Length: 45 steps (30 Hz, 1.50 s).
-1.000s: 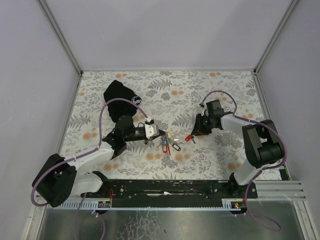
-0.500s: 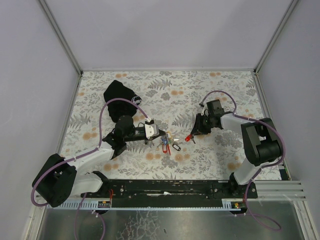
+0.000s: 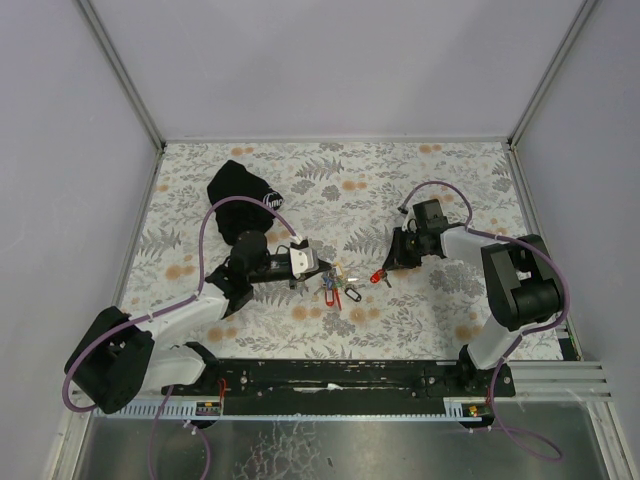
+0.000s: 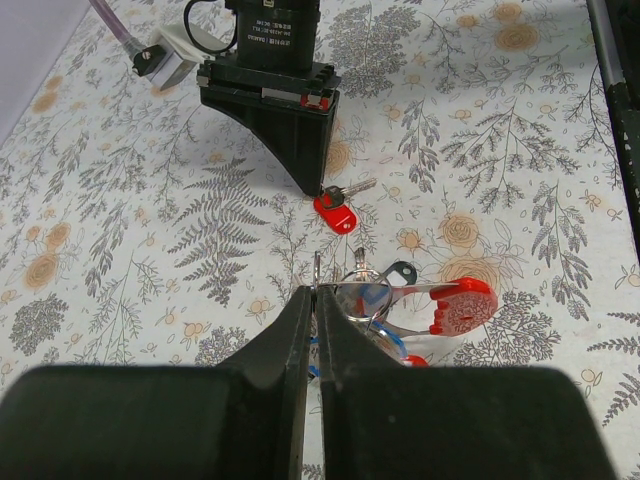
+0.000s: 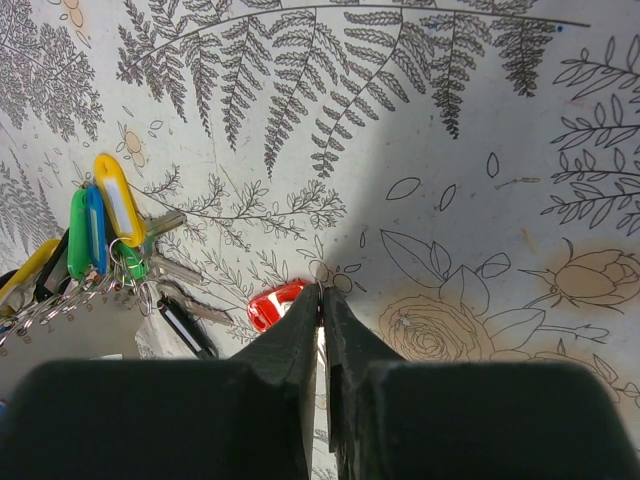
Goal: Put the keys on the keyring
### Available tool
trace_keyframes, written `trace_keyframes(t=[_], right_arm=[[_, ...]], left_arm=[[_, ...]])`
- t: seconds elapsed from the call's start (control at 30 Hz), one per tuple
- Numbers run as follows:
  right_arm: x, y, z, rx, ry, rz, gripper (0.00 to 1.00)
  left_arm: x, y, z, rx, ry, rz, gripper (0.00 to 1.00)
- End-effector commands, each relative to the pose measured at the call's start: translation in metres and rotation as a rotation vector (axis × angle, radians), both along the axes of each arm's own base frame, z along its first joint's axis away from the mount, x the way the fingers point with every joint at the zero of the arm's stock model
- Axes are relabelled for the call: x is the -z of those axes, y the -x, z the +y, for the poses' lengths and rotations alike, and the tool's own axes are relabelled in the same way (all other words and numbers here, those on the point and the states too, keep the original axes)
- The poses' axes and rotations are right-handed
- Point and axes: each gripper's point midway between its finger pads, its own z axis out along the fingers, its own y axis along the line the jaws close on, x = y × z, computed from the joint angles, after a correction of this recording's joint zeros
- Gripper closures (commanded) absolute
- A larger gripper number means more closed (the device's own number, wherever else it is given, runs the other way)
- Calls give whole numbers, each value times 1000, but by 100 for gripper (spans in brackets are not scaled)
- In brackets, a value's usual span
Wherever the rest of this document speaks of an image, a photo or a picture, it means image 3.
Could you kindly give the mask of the key bunch with coloured tags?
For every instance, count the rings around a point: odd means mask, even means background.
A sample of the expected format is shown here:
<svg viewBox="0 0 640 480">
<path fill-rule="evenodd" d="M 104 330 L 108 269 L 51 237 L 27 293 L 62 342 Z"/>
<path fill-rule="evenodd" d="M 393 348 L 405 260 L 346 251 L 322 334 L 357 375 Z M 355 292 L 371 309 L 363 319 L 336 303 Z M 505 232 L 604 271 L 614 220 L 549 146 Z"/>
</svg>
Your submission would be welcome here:
<svg viewBox="0 0 640 480">
<path fill-rule="evenodd" d="M 343 300 L 359 303 L 362 295 L 358 290 L 360 278 L 351 275 L 340 263 L 333 263 L 321 275 L 319 288 L 314 292 L 329 308 L 343 309 Z"/>
</svg>

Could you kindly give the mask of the red key tag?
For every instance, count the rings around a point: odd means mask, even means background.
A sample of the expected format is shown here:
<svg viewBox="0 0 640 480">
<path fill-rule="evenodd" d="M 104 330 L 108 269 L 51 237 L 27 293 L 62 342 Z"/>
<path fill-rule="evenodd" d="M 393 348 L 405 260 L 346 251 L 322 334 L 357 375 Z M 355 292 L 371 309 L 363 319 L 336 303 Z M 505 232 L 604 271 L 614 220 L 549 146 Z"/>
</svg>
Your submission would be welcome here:
<svg viewBox="0 0 640 480">
<path fill-rule="evenodd" d="M 370 282 L 372 284 L 385 284 L 388 288 L 391 288 L 392 285 L 388 278 L 388 272 L 385 269 L 379 269 L 374 272 L 370 277 Z"/>
</svg>

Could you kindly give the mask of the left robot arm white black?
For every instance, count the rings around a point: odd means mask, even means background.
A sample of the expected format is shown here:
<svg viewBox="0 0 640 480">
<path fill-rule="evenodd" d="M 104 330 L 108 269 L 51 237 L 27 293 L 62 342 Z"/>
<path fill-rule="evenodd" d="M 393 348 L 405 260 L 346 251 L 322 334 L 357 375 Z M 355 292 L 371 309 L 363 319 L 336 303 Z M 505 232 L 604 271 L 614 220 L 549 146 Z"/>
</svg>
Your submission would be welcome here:
<svg viewBox="0 0 640 480">
<path fill-rule="evenodd" d="M 242 233 L 227 258 L 203 274 L 194 293 L 136 319 L 111 306 L 95 318 L 64 366 L 65 406 L 83 412 L 69 392 L 76 385 L 95 408 L 116 413 L 139 393 L 170 385 L 192 385 L 206 366 L 207 350 L 180 340 L 209 321 L 243 308 L 258 283 L 286 281 L 291 286 L 329 271 L 305 239 L 295 237 L 281 254 L 268 250 L 264 234 Z"/>
</svg>

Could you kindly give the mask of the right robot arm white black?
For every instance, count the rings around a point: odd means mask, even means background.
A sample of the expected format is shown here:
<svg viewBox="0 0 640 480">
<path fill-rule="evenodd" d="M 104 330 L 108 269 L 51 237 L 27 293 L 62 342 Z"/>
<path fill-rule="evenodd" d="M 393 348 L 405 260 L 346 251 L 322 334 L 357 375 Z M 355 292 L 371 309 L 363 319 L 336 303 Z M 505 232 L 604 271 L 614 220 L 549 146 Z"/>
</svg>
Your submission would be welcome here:
<svg viewBox="0 0 640 480">
<path fill-rule="evenodd" d="M 404 221 L 393 229 L 389 253 L 371 276 L 373 283 L 390 271 L 417 268 L 427 256 L 462 261 L 484 275 L 490 316 L 481 333 L 461 348 L 459 365 L 471 371 L 496 368 L 527 333 L 540 331 L 565 310 L 565 282 L 540 236 L 492 236 L 451 223 L 437 200 L 398 210 Z"/>
</svg>

